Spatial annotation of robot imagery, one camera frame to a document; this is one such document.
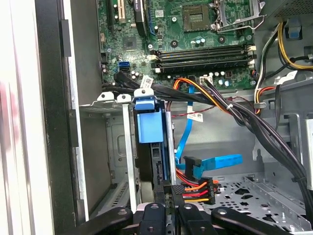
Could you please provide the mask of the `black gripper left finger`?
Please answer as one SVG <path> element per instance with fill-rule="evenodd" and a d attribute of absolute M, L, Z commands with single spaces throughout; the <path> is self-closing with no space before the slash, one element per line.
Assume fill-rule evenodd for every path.
<path fill-rule="evenodd" d="M 164 235 L 166 234 L 166 183 L 155 186 L 155 200 L 129 208 L 115 207 L 77 227 L 78 235 Z"/>

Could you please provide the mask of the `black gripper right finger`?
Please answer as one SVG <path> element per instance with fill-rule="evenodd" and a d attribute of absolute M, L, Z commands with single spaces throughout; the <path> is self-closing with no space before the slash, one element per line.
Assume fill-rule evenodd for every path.
<path fill-rule="evenodd" d="M 228 207 L 216 207 L 207 214 L 196 203 L 211 203 L 215 188 L 209 185 L 186 188 L 173 185 L 172 195 L 179 199 L 178 216 L 189 235 L 289 235 L 290 232 Z"/>

